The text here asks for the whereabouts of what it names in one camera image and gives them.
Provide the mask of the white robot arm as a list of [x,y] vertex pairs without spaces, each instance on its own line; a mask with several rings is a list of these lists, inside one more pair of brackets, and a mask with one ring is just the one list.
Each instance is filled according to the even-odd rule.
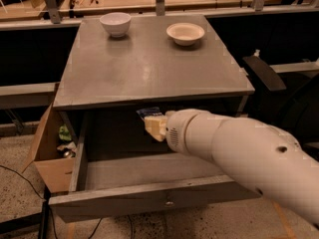
[[319,226],[319,163],[292,134],[256,119],[196,109],[147,112],[142,120],[171,150],[216,163],[243,187]]

